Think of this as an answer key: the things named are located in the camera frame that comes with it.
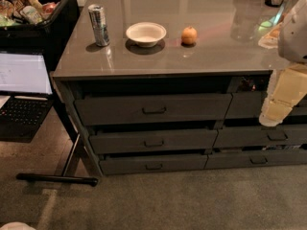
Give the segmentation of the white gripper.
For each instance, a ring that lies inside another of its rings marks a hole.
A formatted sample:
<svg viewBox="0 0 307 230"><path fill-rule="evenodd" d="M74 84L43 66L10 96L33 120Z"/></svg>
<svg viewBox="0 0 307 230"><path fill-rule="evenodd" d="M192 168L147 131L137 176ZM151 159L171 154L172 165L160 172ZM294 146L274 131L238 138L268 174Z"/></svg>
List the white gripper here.
<svg viewBox="0 0 307 230"><path fill-rule="evenodd" d="M270 99L265 99L259 115L259 123L275 127L307 95L307 65L291 64L281 71Z"/></svg>

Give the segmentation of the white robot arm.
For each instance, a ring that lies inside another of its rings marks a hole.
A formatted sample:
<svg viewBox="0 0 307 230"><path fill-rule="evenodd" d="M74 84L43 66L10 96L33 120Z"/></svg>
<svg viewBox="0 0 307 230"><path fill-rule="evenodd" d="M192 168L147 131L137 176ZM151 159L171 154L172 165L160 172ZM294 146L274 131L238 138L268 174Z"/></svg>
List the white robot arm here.
<svg viewBox="0 0 307 230"><path fill-rule="evenodd" d="M284 17L278 54L290 64L271 74L259 116L260 124L265 127L281 124L307 95L307 0L298 0Z"/></svg>

